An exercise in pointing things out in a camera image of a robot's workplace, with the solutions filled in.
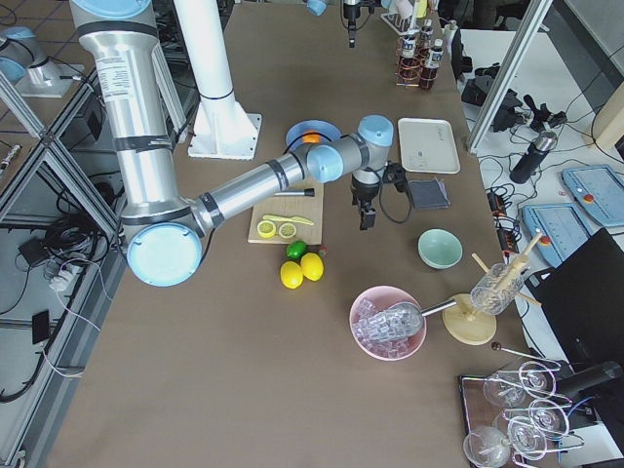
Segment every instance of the lemon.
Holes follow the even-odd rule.
[[[257,224],[256,229],[258,236],[260,236],[262,239],[270,239],[275,235],[275,232],[277,231],[275,223],[273,221],[267,221],[265,219]]]
[[[317,253],[307,253],[301,258],[301,272],[308,280],[320,280],[324,271],[323,261]]]
[[[291,222],[285,222],[277,232],[282,239],[291,239],[296,234],[296,226]]]
[[[280,268],[280,279],[282,284],[291,290],[298,288],[303,283],[303,273],[301,267],[294,261],[287,261]]]

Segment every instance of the glass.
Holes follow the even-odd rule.
[[[480,312],[498,315],[514,300],[522,286],[522,277],[509,265],[496,263],[470,291],[470,298]]]

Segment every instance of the white pillar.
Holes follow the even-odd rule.
[[[201,96],[188,154],[251,160],[261,118],[234,97],[216,1],[175,0],[175,9]]]

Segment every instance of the black water bottle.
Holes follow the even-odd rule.
[[[530,143],[526,153],[509,174],[509,178],[516,183],[525,183],[556,144],[557,134],[555,134],[555,132],[548,130],[539,134],[539,136]]]

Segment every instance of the pink bowl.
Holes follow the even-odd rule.
[[[375,286],[373,288],[370,288],[362,292],[360,295],[358,295],[358,297],[353,301],[353,305],[351,305],[351,312],[349,313],[349,327],[351,329],[351,333],[353,334],[353,339],[355,339],[355,342],[358,343],[358,346],[360,346],[365,353],[381,361],[400,361],[402,359],[408,358],[413,353],[418,351],[418,348],[422,346],[422,343],[425,340],[425,335],[427,334],[426,319],[424,320],[422,324],[422,329],[420,329],[418,333],[415,334],[414,336],[410,336],[408,338],[408,351],[403,353],[398,358],[388,358],[385,356],[380,356],[378,354],[373,353],[366,346],[364,346],[364,344],[360,342],[360,340],[354,334],[354,331],[353,331],[353,325],[356,324],[360,320],[360,314],[359,312],[357,312],[358,305],[364,298],[372,302],[378,311],[387,309],[388,307],[396,304],[397,302],[411,302],[419,309],[420,309],[420,305],[418,304],[418,301],[414,299],[411,295],[409,295],[403,290],[394,288],[392,286]]]

